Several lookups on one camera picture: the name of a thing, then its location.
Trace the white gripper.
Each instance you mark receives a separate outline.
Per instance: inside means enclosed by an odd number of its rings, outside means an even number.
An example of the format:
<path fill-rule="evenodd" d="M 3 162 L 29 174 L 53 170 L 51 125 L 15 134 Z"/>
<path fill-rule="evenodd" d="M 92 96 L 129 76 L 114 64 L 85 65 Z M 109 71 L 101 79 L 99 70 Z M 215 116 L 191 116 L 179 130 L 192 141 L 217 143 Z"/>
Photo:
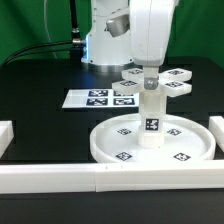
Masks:
<path fill-rule="evenodd" d="M 143 68 L 144 88 L 158 87 L 159 66 L 164 62 L 175 8 L 179 0 L 130 0 L 131 51 Z"/>

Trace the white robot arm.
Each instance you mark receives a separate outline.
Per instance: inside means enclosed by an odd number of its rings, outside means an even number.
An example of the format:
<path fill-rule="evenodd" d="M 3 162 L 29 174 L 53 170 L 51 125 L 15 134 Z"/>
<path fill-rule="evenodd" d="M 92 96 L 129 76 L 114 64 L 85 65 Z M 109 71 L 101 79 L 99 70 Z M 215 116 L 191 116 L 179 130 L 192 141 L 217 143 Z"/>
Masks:
<path fill-rule="evenodd" d="M 179 0 L 91 0 L 91 29 L 82 63 L 99 71 L 143 67 L 144 87 L 158 86 Z"/>

